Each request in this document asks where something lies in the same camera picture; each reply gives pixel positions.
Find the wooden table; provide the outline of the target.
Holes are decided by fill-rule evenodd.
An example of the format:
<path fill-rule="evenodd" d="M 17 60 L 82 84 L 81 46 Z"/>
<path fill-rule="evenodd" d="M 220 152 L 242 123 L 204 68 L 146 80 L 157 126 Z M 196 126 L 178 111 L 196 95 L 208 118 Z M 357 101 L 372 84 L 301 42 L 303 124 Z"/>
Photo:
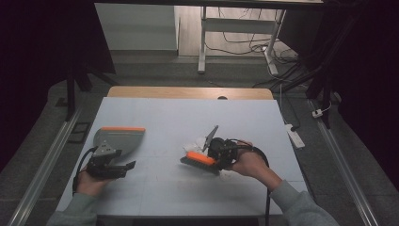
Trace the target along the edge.
<path fill-rule="evenodd" d="M 107 97 L 272 100 L 273 94 L 269 89 L 114 86 L 108 91 Z"/>

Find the aluminium rail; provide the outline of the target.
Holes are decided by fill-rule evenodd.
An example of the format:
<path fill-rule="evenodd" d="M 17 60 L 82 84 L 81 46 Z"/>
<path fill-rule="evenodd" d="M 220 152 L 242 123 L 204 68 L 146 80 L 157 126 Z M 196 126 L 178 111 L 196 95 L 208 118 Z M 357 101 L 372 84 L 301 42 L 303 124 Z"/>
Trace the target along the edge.
<path fill-rule="evenodd" d="M 79 105 L 76 107 L 75 112 L 69 117 L 69 120 L 62 123 L 56 138 L 47 154 L 44 156 L 39 169 L 25 191 L 7 226 L 24 226 L 27 222 L 82 110 L 83 107 Z"/>
<path fill-rule="evenodd" d="M 321 131 L 325 143 L 327 144 L 327 147 L 331 152 L 331 155 L 335 161 L 337 169 L 342 175 L 346 188 L 350 196 L 352 197 L 354 204 L 357 207 L 357 210 L 363 221 L 363 224 L 365 226 L 380 226 L 376 218 L 376 215 L 374 213 L 374 210 L 369 204 L 363 190 L 361 189 L 351 168 L 349 167 L 349 164 L 347 163 L 346 158 L 342 153 L 342 149 L 339 146 L 337 140 L 335 139 L 333 133 L 331 132 L 330 129 L 326 127 L 321 116 L 315 118 L 317 110 L 315 109 L 315 106 L 311 100 L 308 100 L 308 105 L 312 109 L 311 116 L 317 122 L 319 130 Z"/>

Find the white power strip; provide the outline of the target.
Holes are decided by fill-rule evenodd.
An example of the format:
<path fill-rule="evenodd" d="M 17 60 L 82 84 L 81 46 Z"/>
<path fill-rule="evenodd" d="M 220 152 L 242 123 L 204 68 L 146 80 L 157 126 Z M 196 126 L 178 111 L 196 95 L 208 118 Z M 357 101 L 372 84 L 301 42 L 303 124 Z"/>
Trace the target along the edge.
<path fill-rule="evenodd" d="M 292 124 L 286 124 L 285 128 L 286 128 L 286 132 L 287 132 L 290 140 L 294 144 L 294 146 L 297 149 L 304 148 L 305 147 L 305 143 L 303 142 L 303 140 L 301 139 L 301 137 L 299 136 L 297 131 L 293 130 L 293 128 L 294 128 L 293 125 Z"/>

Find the pile of white tissue scraps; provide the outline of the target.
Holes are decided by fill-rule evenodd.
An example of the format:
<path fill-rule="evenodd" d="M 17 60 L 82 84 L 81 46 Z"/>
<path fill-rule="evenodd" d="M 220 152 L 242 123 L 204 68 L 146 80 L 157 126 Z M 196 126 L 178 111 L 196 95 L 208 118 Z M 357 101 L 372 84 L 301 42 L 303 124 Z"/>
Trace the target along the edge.
<path fill-rule="evenodd" d="M 204 154 L 204 155 L 207 155 L 207 152 L 203 152 L 203 151 L 202 151 L 204 142 L 205 142 L 205 138 L 202 138 L 202 137 L 201 137 L 201 138 L 198 138 L 194 143 L 190 143 L 190 144 L 184 145 L 184 155 L 185 155 L 187 152 L 189 152 L 189 151 L 193 151 L 193 152 L 202 153 L 202 154 Z M 214 174 L 212 174 L 211 172 L 208 172 L 208 171 L 203 170 L 203 169 L 198 169 L 198 170 L 201 170 L 203 173 L 209 173 L 209 174 L 211 174 L 211 175 L 214 175 Z"/>

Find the person's right hand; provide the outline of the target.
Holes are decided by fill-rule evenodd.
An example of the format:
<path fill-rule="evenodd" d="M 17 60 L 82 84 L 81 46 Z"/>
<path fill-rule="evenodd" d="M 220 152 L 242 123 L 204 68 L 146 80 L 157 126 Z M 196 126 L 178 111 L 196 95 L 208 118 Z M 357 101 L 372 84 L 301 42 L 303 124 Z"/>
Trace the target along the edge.
<path fill-rule="evenodd" d="M 257 179 L 270 191 L 273 191 L 281 184 L 282 179 L 266 166 L 259 154 L 251 150 L 239 149 L 237 157 L 238 159 L 231 165 L 230 170 L 243 176 Z"/>

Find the black tripod stand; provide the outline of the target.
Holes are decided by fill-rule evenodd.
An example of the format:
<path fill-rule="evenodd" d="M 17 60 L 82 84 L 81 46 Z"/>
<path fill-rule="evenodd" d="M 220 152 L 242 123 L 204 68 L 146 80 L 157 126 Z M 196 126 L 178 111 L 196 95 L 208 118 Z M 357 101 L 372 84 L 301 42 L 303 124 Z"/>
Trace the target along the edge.
<path fill-rule="evenodd" d="M 323 111 L 323 115 L 316 119 L 320 119 L 329 129 L 329 110 L 331 108 L 331 73 L 329 66 L 322 63 L 312 72 L 312 75 L 313 79 L 306 91 L 306 96 L 308 99 L 316 99 L 319 94 L 322 94 L 322 103 L 319 109 Z"/>

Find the orange and grey hand brush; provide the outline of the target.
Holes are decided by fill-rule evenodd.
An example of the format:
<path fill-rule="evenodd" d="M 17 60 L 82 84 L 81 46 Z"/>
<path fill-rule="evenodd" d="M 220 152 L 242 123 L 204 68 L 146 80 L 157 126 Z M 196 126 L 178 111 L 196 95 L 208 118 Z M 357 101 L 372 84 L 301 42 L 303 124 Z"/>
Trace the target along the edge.
<path fill-rule="evenodd" d="M 214 175 L 219 174 L 219 169 L 216 167 L 216 161 L 207 155 L 189 151 L 183 156 L 180 161 L 183 164 L 211 172 Z"/>

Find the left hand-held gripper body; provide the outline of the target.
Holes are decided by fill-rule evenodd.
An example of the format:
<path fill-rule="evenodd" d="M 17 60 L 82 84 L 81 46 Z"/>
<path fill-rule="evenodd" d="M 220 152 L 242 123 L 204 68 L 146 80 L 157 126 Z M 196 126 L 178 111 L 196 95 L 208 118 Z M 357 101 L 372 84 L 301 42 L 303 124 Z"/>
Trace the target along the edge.
<path fill-rule="evenodd" d="M 113 166 L 112 161 L 121 156 L 121 150 L 114 149 L 105 141 L 97 146 L 87 163 L 87 173 L 97 179 L 124 178 L 125 166 Z"/>

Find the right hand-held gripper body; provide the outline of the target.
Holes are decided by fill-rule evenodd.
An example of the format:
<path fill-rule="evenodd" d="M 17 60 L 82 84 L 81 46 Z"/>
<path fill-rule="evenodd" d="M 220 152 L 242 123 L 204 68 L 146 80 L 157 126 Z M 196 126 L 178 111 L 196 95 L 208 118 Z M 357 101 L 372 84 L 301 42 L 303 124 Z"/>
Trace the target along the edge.
<path fill-rule="evenodd" d="M 217 129 L 218 126 L 216 125 L 205 137 L 202 151 L 207 152 L 207 156 L 212 157 L 215 161 L 225 159 L 227 162 L 226 168 L 228 168 L 237 158 L 238 146 L 229 139 L 215 137 Z"/>

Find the white desk frame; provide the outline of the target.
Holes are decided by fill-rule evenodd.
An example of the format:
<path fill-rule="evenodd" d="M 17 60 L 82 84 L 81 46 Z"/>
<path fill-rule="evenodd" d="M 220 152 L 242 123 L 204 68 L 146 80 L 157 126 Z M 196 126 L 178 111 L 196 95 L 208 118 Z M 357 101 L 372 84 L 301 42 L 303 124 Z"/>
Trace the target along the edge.
<path fill-rule="evenodd" d="M 248 34 L 263 34 L 270 36 L 270 42 L 266 47 L 261 48 L 261 52 L 267 63 L 267 69 L 271 75 L 278 75 L 278 69 L 272 57 L 272 51 L 274 50 L 274 44 L 277 40 L 277 36 L 284 18 L 285 11 L 283 9 L 276 9 L 276 18 L 273 20 L 252 20 L 252 19 L 233 19 L 224 18 L 219 16 L 208 17 L 207 7 L 202 7 L 200 11 L 200 46 L 199 46 L 199 63 L 198 73 L 205 73 L 206 64 L 206 53 L 205 53 L 205 41 L 206 34 L 208 32 L 220 32 L 220 33 L 248 33 Z"/>

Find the person's left hand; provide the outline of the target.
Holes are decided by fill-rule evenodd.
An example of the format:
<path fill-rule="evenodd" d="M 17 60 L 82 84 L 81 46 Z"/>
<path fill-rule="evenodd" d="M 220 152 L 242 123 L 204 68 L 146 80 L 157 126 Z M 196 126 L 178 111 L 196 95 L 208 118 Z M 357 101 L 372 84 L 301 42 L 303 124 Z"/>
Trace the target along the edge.
<path fill-rule="evenodd" d="M 76 192 L 95 197 L 101 194 L 108 183 L 110 183 L 110 180 L 95 179 L 85 170 L 82 170 L 78 173 Z"/>

